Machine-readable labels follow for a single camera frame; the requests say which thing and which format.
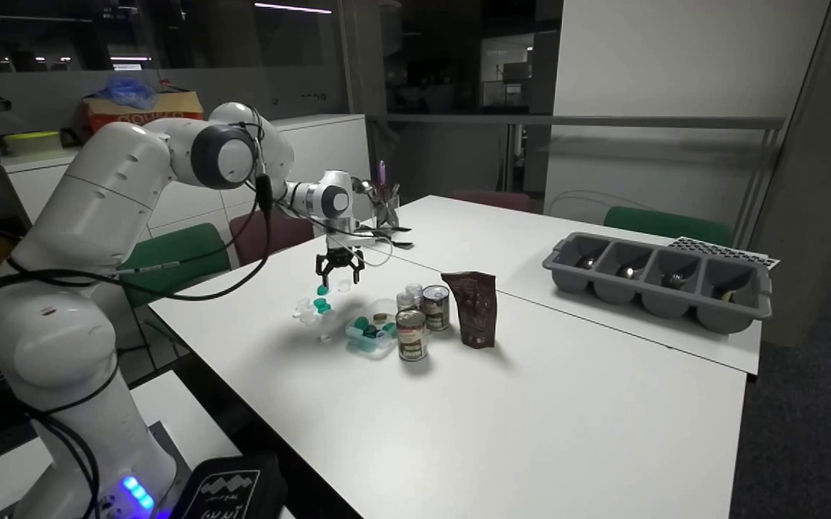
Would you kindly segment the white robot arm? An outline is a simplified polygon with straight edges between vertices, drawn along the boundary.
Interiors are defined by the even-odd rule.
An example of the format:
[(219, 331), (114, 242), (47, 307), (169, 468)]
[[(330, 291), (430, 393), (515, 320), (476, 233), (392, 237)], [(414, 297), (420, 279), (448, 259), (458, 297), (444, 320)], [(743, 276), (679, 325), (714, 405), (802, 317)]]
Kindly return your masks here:
[(327, 227), (327, 256), (356, 266), (356, 180), (291, 175), (291, 144), (229, 100), (206, 119), (114, 122), (76, 154), (34, 224), (0, 263), (0, 374), (50, 454), (13, 519), (154, 519), (176, 458), (122, 379), (98, 288), (119, 276), (169, 186), (233, 191), (261, 210)]

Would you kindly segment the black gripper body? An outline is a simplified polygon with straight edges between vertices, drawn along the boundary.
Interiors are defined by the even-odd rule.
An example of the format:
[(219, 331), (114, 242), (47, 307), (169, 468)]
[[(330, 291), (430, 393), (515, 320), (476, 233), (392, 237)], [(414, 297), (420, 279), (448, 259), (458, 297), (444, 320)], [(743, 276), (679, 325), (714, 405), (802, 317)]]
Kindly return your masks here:
[(363, 252), (360, 245), (347, 233), (330, 233), (327, 252), (316, 256), (316, 273), (319, 272), (334, 272), (334, 269), (363, 269)]

